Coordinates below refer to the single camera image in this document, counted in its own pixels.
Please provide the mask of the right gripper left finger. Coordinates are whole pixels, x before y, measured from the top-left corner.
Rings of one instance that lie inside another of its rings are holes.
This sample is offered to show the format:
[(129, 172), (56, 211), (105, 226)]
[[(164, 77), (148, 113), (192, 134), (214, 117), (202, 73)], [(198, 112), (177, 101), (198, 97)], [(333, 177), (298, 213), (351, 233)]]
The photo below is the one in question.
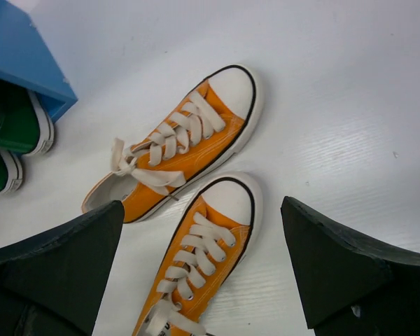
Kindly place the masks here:
[(111, 201), (0, 248), (0, 335), (91, 335), (124, 214)]

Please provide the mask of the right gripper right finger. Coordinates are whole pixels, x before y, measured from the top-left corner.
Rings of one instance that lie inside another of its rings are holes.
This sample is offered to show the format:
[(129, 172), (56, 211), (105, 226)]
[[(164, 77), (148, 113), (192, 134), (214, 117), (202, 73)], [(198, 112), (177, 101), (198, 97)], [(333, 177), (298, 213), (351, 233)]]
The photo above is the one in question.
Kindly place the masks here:
[(293, 197), (281, 216), (307, 327), (316, 335), (420, 335), (420, 253)]

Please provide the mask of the green sneaker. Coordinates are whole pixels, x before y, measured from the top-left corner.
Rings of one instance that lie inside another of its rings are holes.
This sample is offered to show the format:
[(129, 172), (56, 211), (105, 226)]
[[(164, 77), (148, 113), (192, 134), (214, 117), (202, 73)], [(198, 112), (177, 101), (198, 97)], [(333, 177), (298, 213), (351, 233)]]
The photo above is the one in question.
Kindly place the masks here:
[(15, 192), (23, 182), (23, 168), (19, 158), (0, 148), (0, 194)]
[(53, 122), (36, 93), (0, 79), (0, 148), (42, 155), (54, 141)]

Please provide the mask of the orange sneaker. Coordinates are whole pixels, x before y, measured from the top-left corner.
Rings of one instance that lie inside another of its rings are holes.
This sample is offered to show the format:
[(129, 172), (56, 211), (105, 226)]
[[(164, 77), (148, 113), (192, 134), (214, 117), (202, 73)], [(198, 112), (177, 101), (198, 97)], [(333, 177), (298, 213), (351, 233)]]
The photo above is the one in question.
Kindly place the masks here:
[(208, 335), (200, 318), (260, 231), (263, 193), (249, 174), (228, 172), (187, 203), (133, 335)]
[(118, 200), (125, 223), (146, 220), (246, 145), (264, 100), (260, 76), (243, 65), (210, 74), (143, 141), (114, 139), (110, 172), (85, 196), (82, 212)]

